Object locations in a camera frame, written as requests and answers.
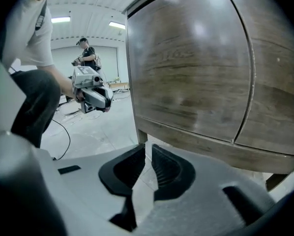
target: whiteboard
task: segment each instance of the whiteboard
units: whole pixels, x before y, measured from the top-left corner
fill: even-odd
[[[118,77],[118,57],[117,49],[113,47],[92,46],[95,53],[99,55],[102,70],[106,75],[107,82],[114,81]],[[83,49],[79,47],[68,47],[52,50],[55,67],[65,76],[73,75],[74,67],[72,61],[76,59]]]

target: black cap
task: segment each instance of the black cap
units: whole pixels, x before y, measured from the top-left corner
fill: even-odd
[[[84,41],[87,41],[87,42],[88,42],[88,40],[87,40],[85,37],[82,37],[82,38],[76,43],[76,45],[79,45],[80,42],[84,42]]]

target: wall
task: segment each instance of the wall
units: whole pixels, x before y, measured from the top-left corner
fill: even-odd
[[[51,41],[51,48],[59,49],[65,47],[75,47],[77,41],[80,38],[68,38],[68,39],[59,39]],[[109,40],[109,39],[101,39],[101,38],[89,38],[89,43],[91,46],[103,46],[103,47],[115,47],[117,48],[118,55],[118,75],[120,77],[121,82],[128,82],[128,73],[127,73],[127,59],[126,59],[126,47],[125,42]],[[32,69],[36,69],[35,66],[21,66],[19,65],[19,61],[15,61],[14,64],[17,64],[15,70],[23,70],[28,71]]]
[[[97,46],[94,46],[94,49],[101,58],[102,70],[106,76],[106,80],[108,82],[113,81],[118,77],[117,49],[114,47]],[[77,58],[82,51],[83,50],[79,47],[66,47],[52,50],[54,65],[65,77],[72,76],[74,67],[71,62]]]

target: black t-shirt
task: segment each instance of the black t-shirt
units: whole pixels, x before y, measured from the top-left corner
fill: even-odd
[[[84,49],[83,51],[83,57],[89,57],[90,55],[94,54],[94,48],[88,47],[87,49]],[[96,66],[96,62],[94,60],[92,61],[82,61],[81,65],[83,66],[90,66],[93,70],[98,70]]]

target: person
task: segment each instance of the person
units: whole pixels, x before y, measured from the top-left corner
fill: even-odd
[[[103,84],[106,84],[107,81],[105,78],[105,74],[103,73],[101,66],[97,65],[97,60],[99,59],[99,56],[95,53],[94,48],[89,46],[88,40],[85,37],[82,37],[76,45],[79,45],[80,48],[82,48],[84,51],[81,54],[81,57],[75,59],[73,63],[91,67],[93,70],[99,73]]]
[[[60,93],[75,98],[72,82],[54,66],[52,22],[47,0],[19,0],[6,18],[0,36],[0,60],[9,69],[16,58],[38,69],[11,75],[26,95],[11,131],[37,148],[59,104]]]

